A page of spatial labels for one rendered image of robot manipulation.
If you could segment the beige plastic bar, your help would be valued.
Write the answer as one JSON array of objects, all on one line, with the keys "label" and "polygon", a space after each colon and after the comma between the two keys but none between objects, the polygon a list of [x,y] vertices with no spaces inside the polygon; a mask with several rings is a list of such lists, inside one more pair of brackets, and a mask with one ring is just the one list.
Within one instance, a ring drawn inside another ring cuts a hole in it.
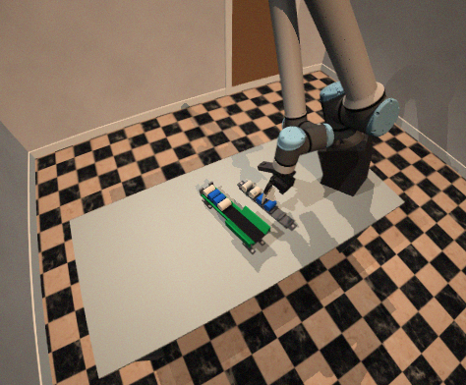
[{"label": "beige plastic bar", "polygon": [[261,189],[259,187],[254,187],[251,191],[249,191],[249,196],[251,198],[254,198],[261,192]]},{"label": "beige plastic bar", "polygon": [[226,208],[227,208],[228,206],[230,206],[231,204],[232,204],[232,203],[231,203],[230,199],[226,197],[224,200],[222,200],[221,202],[219,202],[219,203],[217,204],[217,206],[218,206],[218,208],[219,208],[221,211],[223,211],[224,209],[226,209]]},{"label": "beige plastic bar", "polygon": [[203,193],[204,195],[207,197],[207,195],[211,192],[213,192],[214,190],[216,190],[215,186],[214,185],[211,185],[209,186],[208,188],[206,188],[205,190],[203,190]]},{"label": "beige plastic bar", "polygon": [[250,188],[252,188],[254,186],[253,182],[252,181],[248,181],[247,183],[245,183],[241,189],[243,192],[247,192]]}]

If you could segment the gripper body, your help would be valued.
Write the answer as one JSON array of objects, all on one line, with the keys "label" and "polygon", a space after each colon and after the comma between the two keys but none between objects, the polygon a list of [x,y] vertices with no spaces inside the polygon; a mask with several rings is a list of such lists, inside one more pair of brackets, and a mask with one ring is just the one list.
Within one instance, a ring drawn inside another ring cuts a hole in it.
[{"label": "gripper body", "polygon": [[[276,173],[278,173],[276,171]],[[290,174],[272,174],[270,177],[270,180],[272,181],[272,184],[279,190],[279,192],[283,195],[286,193],[291,187],[293,187],[295,183],[295,178],[293,177],[296,174],[296,171],[294,170]],[[293,180],[292,180],[293,178]],[[291,180],[290,180],[291,179]],[[292,183],[292,182],[293,183]],[[290,182],[290,183],[289,183]],[[285,189],[286,188],[286,189]]]}]

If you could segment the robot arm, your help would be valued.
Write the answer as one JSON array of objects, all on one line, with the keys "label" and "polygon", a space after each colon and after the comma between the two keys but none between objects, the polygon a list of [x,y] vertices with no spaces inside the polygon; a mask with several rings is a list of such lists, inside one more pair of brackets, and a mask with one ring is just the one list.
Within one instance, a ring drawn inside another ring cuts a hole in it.
[{"label": "robot arm", "polygon": [[399,115],[397,100],[388,98],[376,82],[350,1],[304,1],[339,82],[320,92],[325,124],[308,121],[296,0],[268,0],[285,118],[273,163],[258,165],[267,173],[290,174],[300,155],[327,147],[349,148],[365,134],[381,137]]}]

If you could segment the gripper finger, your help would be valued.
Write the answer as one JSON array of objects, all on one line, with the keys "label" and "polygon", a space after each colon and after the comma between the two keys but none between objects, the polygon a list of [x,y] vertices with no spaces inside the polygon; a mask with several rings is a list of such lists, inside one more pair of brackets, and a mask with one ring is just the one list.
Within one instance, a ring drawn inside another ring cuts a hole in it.
[{"label": "gripper finger", "polygon": [[267,183],[263,195],[262,195],[262,204],[264,203],[265,199],[269,199],[271,201],[275,201],[275,196],[274,196],[275,188],[272,187],[272,181],[269,180]]}]

